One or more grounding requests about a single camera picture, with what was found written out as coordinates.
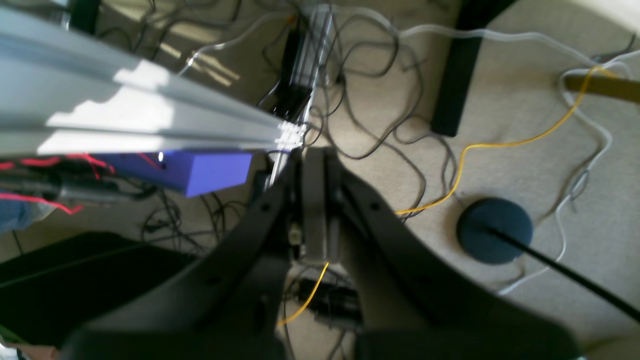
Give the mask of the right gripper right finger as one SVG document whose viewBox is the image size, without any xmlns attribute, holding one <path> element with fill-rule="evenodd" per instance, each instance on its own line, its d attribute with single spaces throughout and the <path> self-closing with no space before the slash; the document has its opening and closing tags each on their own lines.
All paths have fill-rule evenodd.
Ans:
<svg viewBox="0 0 640 360">
<path fill-rule="evenodd" d="M 447 264 L 382 196 L 323 148 L 331 241 L 358 292 L 355 360 L 575 360 L 570 332 Z"/>
</svg>

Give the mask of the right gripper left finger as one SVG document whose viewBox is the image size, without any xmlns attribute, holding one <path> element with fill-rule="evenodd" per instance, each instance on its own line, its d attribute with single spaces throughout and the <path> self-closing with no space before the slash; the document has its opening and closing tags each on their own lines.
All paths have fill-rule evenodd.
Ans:
<svg viewBox="0 0 640 360">
<path fill-rule="evenodd" d="M 285 360 L 276 333 L 300 210 L 302 151 L 221 244 L 162 285 L 76 330 L 62 360 Z"/>
</svg>

